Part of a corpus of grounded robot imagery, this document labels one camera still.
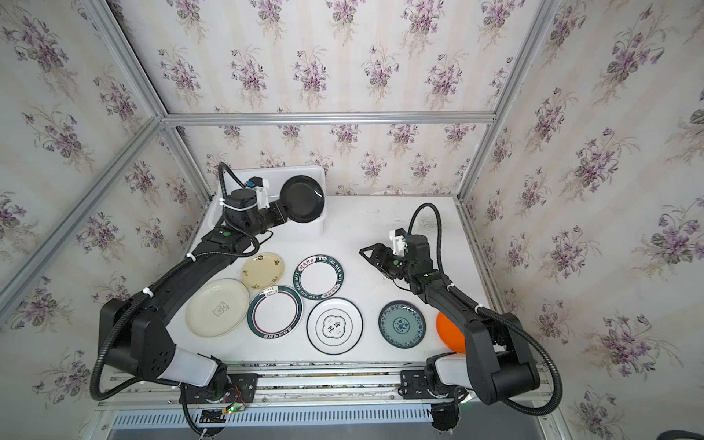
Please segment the teal blue floral plate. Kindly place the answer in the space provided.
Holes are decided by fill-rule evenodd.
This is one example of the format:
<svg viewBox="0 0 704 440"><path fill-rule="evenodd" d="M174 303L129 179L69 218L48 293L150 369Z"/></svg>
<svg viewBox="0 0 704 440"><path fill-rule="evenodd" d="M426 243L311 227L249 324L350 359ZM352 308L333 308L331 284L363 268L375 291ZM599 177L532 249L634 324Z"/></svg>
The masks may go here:
<svg viewBox="0 0 704 440"><path fill-rule="evenodd" d="M386 304L379 313L378 326L385 341L401 349L417 347L427 328L422 312L405 301Z"/></svg>

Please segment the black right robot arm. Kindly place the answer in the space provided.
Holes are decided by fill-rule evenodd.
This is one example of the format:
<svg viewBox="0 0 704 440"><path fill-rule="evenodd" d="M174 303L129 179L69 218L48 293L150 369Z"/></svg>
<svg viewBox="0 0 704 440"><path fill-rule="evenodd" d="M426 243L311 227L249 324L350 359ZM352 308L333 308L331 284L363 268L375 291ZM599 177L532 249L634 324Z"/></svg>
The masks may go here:
<svg viewBox="0 0 704 440"><path fill-rule="evenodd" d="M445 315L465 339L467 386L482 403L507 402L536 390L540 377L533 350L518 331L516 316L498 315L460 291L431 258L428 240L404 235L404 251L382 243L363 247L359 255L386 278L402 280L411 293Z"/></svg>

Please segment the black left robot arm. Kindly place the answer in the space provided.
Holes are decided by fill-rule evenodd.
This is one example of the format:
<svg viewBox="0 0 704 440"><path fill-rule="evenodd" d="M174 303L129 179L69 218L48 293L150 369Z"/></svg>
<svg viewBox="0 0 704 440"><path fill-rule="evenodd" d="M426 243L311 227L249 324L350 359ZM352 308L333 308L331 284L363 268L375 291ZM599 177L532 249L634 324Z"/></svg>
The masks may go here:
<svg viewBox="0 0 704 440"><path fill-rule="evenodd" d="M289 219L282 201L259 206L253 190L238 189L221 199L218 223L191 253L128 300L113 299L100 311L97 359L90 381L97 401L140 382L205 388L223 376L222 364L179 348L168 325L187 301L239 259L257 254L258 236Z"/></svg>

